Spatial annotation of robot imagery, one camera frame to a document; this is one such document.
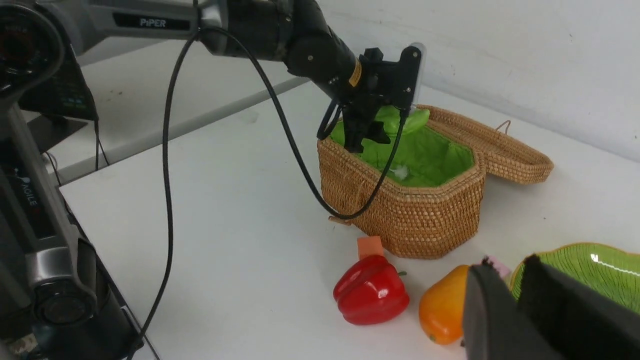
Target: green fabric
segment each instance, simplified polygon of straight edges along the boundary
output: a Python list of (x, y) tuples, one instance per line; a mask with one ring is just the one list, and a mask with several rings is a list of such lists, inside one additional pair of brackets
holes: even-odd
[[(449, 180), (467, 171), (474, 165), (471, 150), (464, 145), (451, 142), (446, 137), (425, 126), (429, 119), (428, 110), (417, 110), (406, 121), (391, 170), (398, 173), (406, 169), (406, 177), (397, 176), (390, 171), (387, 177), (403, 186), (431, 188), (445, 184)], [(400, 111), (392, 106), (383, 107), (376, 120), (384, 123), (385, 132), (390, 132), (392, 143), (395, 140)], [(331, 139), (344, 145), (344, 124), (339, 122), (331, 133)], [(364, 152), (356, 154), (361, 160), (384, 170), (393, 144), (362, 141)]]

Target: orange block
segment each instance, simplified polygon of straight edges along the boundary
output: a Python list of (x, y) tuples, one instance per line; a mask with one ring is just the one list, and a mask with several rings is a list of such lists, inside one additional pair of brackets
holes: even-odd
[(379, 236), (368, 236), (358, 239), (358, 257), (359, 260), (371, 255), (385, 255), (385, 249), (382, 247), (382, 239)]

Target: yellow label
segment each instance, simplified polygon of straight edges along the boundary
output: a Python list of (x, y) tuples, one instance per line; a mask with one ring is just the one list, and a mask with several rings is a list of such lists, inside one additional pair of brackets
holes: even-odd
[(355, 69), (353, 69), (353, 74), (351, 75), (351, 78), (349, 78), (349, 84), (351, 84), (351, 86), (353, 87), (356, 87), (357, 84), (360, 82), (361, 77), (362, 77), (362, 64), (358, 59), (356, 59), (356, 67)]

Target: wicker basket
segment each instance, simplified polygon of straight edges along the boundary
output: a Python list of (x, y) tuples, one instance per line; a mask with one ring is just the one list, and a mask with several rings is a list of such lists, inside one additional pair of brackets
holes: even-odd
[[(401, 258), (436, 259), (459, 247), (477, 230), (486, 173), (521, 184), (539, 183), (553, 163), (544, 154), (470, 118), (429, 109), (428, 126), (469, 146), (475, 165), (437, 188), (409, 188), (387, 178), (371, 207), (351, 221), (379, 235), (384, 247)], [(380, 171), (330, 138), (317, 144), (325, 201), (341, 213), (359, 210), (380, 178)]]

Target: pink object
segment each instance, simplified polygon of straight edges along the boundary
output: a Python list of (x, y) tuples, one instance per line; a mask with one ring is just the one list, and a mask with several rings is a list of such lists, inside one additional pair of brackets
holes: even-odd
[(487, 258), (489, 259), (489, 262), (493, 263), (493, 267), (498, 271), (501, 279), (505, 279), (507, 276), (511, 275), (511, 269), (496, 259), (495, 256), (487, 255)]

